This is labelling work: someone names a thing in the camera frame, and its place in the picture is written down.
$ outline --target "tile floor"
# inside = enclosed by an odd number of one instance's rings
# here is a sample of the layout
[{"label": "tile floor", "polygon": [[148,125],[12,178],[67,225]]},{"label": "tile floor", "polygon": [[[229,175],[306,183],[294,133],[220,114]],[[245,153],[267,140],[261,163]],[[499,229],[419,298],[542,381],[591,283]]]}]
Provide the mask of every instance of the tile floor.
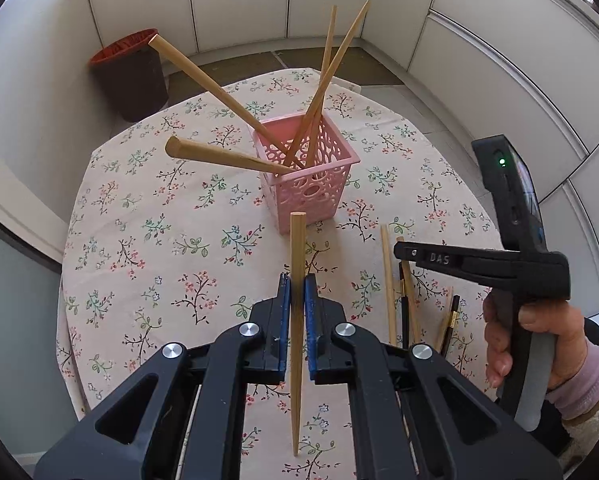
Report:
[{"label": "tile floor", "polygon": [[[321,48],[262,52],[209,63],[201,68],[220,85],[225,86],[282,68],[308,67],[319,70],[323,52]],[[453,132],[407,86],[404,86],[397,76],[358,47],[348,49],[335,75],[361,86],[362,95],[390,108],[413,123],[457,171],[495,221],[493,200],[482,185],[477,164],[457,141]],[[182,72],[169,76],[166,84],[169,100],[165,106],[172,106],[203,92],[203,88]],[[116,135],[129,126],[130,123],[125,123],[119,118],[112,134]]]}]

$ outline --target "hand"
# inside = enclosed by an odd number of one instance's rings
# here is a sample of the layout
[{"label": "hand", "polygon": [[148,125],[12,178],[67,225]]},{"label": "hand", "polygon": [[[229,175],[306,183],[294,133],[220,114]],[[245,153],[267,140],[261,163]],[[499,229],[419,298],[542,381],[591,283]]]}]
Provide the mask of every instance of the hand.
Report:
[{"label": "hand", "polygon": [[[588,354],[583,332],[583,315],[578,308],[563,300],[544,300],[526,304],[519,309],[519,324],[530,332],[550,332],[557,335],[555,360],[548,381],[554,390],[572,378],[582,368]],[[494,388],[503,382],[513,366],[509,352],[511,333],[497,321],[495,301],[489,294],[484,300],[484,338],[486,350],[486,380]]]}]

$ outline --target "pink basket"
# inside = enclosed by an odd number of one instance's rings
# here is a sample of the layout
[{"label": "pink basket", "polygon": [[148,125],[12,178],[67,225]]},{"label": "pink basket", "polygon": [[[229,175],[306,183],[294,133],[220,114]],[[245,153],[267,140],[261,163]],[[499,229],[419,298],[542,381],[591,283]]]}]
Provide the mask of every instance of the pink basket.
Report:
[{"label": "pink basket", "polygon": [[[303,115],[300,112],[272,119],[264,124],[277,139],[289,146]],[[284,159],[283,153],[268,140],[252,129],[251,132],[260,158],[275,162]],[[302,139],[301,147],[295,156],[304,161],[307,151],[308,133]],[[357,162],[359,156],[355,150],[342,137],[331,118],[324,113],[315,150],[315,166],[286,175],[260,174],[263,195],[279,232],[286,234],[290,231],[290,213],[293,211],[304,211],[307,224],[335,216],[351,165]]]}]

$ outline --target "table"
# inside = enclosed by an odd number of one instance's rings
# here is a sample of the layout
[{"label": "table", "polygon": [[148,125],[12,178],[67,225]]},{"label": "table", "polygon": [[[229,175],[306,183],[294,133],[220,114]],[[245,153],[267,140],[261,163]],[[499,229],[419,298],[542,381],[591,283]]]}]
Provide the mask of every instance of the table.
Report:
[{"label": "table", "polygon": [[[305,110],[313,70],[280,70],[226,87],[259,120]],[[307,269],[321,295],[388,341],[380,222],[391,243],[501,248],[468,187],[406,119],[332,84],[324,104],[361,156],[334,219],[308,226]],[[258,173],[173,160],[170,135],[254,153],[247,126],[209,94],[106,142],[90,159],[71,216],[58,309],[57,358],[79,416],[159,347],[209,343],[276,293],[289,240],[263,203]],[[393,264],[399,286],[397,262]],[[449,361],[484,391],[481,303],[487,289],[414,269],[423,338],[434,342],[449,289],[462,297]],[[300,455],[292,455],[288,385],[250,386],[242,478],[353,478],[346,387],[305,370]]]}]

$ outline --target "silver screw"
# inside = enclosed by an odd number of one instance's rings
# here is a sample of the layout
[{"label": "silver screw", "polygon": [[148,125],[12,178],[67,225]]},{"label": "silver screw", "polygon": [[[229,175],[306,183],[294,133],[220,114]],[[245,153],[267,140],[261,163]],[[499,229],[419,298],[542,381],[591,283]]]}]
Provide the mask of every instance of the silver screw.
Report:
[{"label": "silver screw", "polygon": [[179,343],[169,343],[168,345],[164,346],[164,348],[162,348],[162,354],[167,359],[175,359],[176,357],[179,357],[180,355],[182,355],[182,351],[182,345],[180,345]]},{"label": "silver screw", "polygon": [[339,325],[335,327],[335,332],[339,335],[353,335],[355,333],[355,325],[350,323],[339,323]]},{"label": "silver screw", "polygon": [[415,345],[413,347],[413,355],[417,359],[430,359],[433,357],[433,350],[428,345]]},{"label": "silver screw", "polygon": [[252,337],[259,332],[259,325],[257,323],[243,323],[241,327],[239,327],[239,333],[246,337]]}]

